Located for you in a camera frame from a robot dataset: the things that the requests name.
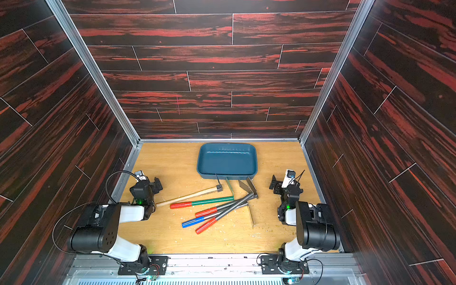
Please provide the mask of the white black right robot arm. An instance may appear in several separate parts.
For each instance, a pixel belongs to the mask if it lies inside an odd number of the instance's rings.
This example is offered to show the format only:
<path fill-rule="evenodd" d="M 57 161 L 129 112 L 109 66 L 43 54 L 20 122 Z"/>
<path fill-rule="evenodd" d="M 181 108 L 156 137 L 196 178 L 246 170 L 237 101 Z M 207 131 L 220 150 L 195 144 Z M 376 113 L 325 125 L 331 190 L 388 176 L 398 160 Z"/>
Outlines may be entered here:
<path fill-rule="evenodd" d="M 277 254 L 263 256 L 264 274 L 308 274 L 307 259 L 319 252 L 336 250 L 340 246 L 340 234 L 326 204 L 300 201 L 303 189 L 290 171 L 283 181 L 272 177 L 269 189 L 280 196 L 277 216 L 282 224 L 294 226 L 296 237 L 284 243 Z"/>

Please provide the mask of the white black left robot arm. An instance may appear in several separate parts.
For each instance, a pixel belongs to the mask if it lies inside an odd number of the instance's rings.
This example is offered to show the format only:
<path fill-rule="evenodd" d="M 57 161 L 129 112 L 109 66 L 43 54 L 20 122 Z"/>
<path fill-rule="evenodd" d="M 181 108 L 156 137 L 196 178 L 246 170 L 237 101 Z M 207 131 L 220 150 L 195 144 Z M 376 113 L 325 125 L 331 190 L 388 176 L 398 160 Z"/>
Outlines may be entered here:
<path fill-rule="evenodd" d="M 68 239 L 70 250 L 79 254 L 104 254 L 128 268 L 133 275 L 146 275 L 159 269 L 153 264 L 144 245 L 132 243 L 118 235 L 119 225 L 142 222 L 156 211 L 154 195 L 163 189 L 159 178 L 153 182 L 141 178 L 130 188 L 134 202 L 88 206 Z"/>

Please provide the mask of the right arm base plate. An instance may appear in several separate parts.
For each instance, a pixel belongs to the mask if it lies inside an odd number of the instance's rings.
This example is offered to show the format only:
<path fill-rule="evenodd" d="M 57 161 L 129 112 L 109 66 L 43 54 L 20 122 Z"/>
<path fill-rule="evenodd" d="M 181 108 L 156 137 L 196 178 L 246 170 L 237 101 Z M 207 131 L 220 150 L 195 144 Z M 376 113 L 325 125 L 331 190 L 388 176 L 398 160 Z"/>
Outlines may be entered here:
<path fill-rule="evenodd" d="M 257 263 L 262 274 L 309 274 L 306 262 L 291 261 L 278 254 L 260 254 Z"/>

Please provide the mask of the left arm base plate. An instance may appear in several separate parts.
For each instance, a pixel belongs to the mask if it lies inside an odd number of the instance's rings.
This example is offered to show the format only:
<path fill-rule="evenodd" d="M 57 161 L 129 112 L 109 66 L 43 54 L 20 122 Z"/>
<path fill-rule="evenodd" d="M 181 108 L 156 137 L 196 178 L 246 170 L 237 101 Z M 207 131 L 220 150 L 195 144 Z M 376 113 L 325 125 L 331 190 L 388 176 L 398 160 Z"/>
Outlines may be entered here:
<path fill-rule="evenodd" d="M 122 262 L 118 270 L 119 276 L 163 276 L 166 274 L 169 256 L 149 255 L 144 262 Z"/>

